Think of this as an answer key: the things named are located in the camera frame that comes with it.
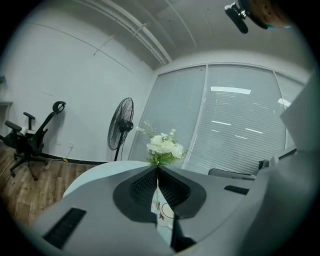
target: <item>white tabletop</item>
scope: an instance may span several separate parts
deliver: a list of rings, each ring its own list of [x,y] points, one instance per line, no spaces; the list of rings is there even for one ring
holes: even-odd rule
[[[148,162],[140,161],[114,161],[97,165],[76,178],[64,192],[63,197],[88,182],[149,165]]]

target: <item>black vent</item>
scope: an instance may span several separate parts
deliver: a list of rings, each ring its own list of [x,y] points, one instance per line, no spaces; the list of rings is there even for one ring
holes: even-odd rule
[[[156,169],[133,182],[130,186],[130,196],[137,204],[151,207],[152,198],[157,188]]]
[[[231,185],[225,186],[224,189],[228,190],[228,191],[232,191],[234,193],[241,194],[241,195],[246,195],[249,192],[248,188],[243,188],[243,187],[239,187],[239,186],[231,186]]]
[[[85,210],[71,208],[43,237],[43,239],[61,249],[85,214]]]
[[[164,171],[160,171],[158,176],[161,193],[172,210],[190,196],[190,187],[185,183]]]

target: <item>ceiling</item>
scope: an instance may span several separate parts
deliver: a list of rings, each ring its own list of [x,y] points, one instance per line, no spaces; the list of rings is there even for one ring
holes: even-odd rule
[[[78,1],[109,8],[131,22],[126,15],[111,7],[108,0]],[[112,0],[141,24],[145,24],[172,60],[203,51],[239,49],[265,53],[301,64],[309,50],[297,29],[264,30],[248,18],[246,24],[249,32],[242,34],[224,11],[224,7],[233,1]],[[154,69],[171,61],[165,57],[163,59],[165,62],[161,63],[154,57],[154,63],[149,66]]]

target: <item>wooden floor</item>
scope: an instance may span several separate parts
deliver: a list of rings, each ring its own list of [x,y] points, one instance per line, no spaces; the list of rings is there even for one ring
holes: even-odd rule
[[[30,162],[38,181],[34,181],[28,167],[22,164],[10,175],[15,164],[14,150],[0,141],[0,195],[10,215],[17,221],[32,225],[46,208],[58,202],[70,184],[94,165],[49,160]]]

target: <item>white wall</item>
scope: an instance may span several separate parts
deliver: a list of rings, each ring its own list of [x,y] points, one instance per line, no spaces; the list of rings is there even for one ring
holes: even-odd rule
[[[284,58],[248,50],[211,50],[180,57],[173,62],[154,71],[154,75],[170,72],[189,66],[214,63],[242,63],[257,65],[280,71],[286,75],[306,83],[310,77],[310,70],[304,66],[290,62]]]
[[[154,75],[194,65],[242,63],[277,70],[303,83],[308,81],[316,61],[297,29],[264,30],[254,25],[248,34],[235,30],[220,32],[198,49],[180,48],[175,60],[158,68]]]
[[[110,121],[126,97],[134,102],[138,124],[152,89],[152,69],[140,53],[148,50],[102,14],[75,2],[43,4],[21,25],[1,60],[0,74],[12,100],[9,120],[28,126],[28,112],[37,129],[56,101],[66,108],[51,120],[43,152],[70,159],[113,161],[108,147]],[[115,38],[101,51],[103,42]],[[128,158],[136,131],[129,132],[122,159]]]

